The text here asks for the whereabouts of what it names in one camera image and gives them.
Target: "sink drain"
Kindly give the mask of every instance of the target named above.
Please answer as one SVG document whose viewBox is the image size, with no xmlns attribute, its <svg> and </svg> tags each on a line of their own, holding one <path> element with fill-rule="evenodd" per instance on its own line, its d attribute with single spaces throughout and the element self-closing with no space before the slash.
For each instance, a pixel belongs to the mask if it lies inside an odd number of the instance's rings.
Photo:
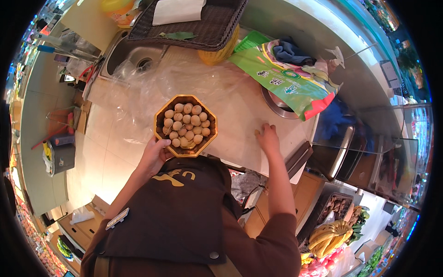
<svg viewBox="0 0 443 277">
<path fill-rule="evenodd" d="M 148 70 L 149 68 L 151 68 L 151 63 L 150 61 L 152 61 L 151 58 L 144 58 L 141 59 L 138 64 L 137 64 L 137 69 L 139 72 L 143 72 Z"/>
</svg>

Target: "white paper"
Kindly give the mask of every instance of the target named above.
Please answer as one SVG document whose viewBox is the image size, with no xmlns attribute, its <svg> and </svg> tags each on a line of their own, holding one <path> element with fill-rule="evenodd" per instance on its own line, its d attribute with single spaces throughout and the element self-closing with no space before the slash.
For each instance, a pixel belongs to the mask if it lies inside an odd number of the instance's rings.
<svg viewBox="0 0 443 277">
<path fill-rule="evenodd" d="M 152 25 L 201 20 L 205 0 L 161 0 L 157 2 Z"/>
</svg>

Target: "green leaf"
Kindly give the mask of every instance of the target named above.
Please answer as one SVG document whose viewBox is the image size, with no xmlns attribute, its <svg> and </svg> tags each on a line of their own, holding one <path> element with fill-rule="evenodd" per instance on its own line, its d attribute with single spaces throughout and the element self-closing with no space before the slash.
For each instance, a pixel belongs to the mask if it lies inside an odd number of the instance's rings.
<svg viewBox="0 0 443 277">
<path fill-rule="evenodd" d="M 191 39 L 195 38 L 197 35 L 194 35 L 193 32 L 175 32 L 164 35 L 170 39 Z"/>
</svg>

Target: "apron logo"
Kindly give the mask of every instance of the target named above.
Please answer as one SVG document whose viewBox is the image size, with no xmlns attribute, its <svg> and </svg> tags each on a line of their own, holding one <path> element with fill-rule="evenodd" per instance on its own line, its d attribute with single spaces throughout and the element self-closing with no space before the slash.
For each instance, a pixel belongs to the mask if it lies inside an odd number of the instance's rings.
<svg viewBox="0 0 443 277">
<path fill-rule="evenodd" d="M 166 181 L 166 180 L 168 180 L 168 181 L 171 181 L 171 183 L 172 183 L 172 185 L 174 187 L 183 187 L 184 184 L 182 182 L 180 182 L 180 181 L 178 181 L 178 180 L 173 178 L 174 175 L 180 174 L 181 171 L 182 171 L 181 169 L 175 169 L 175 170 L 173 170 L 171 172 L 168 172 L 167 174 L 163 174 L 161 176 L 155 175 L 152 178 L 155 179 L 155 180 L 158 180 L 158 181 Z M 188 174 L 191 174 L 191 180 L 195 180 L 195 174 L 190 172 L 190 171 L 183 172 L 182 176 L 186 177 Z"/>
</svg>

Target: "wicker basket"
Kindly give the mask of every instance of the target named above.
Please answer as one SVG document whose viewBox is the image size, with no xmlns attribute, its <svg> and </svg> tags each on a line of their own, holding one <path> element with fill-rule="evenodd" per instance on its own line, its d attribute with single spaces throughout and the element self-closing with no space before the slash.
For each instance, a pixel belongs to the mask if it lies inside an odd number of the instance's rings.
<svg viewBox="0 0 443 277">
<path fill-rule="evenodd" d="M 138 17 L 128 35 L 129 41 L 145 40 L 150 43 L 219 51 L 227 45 L 234 33 L 248 0 L 207 0 L 202 8 L 202 20 L 153 26 L 157 2 L 158 0 L 153 1 Z M 191 39 L 171 39 L 159 35 L 179 31 L 193 32 L 197 36 Z"/>
</svg>

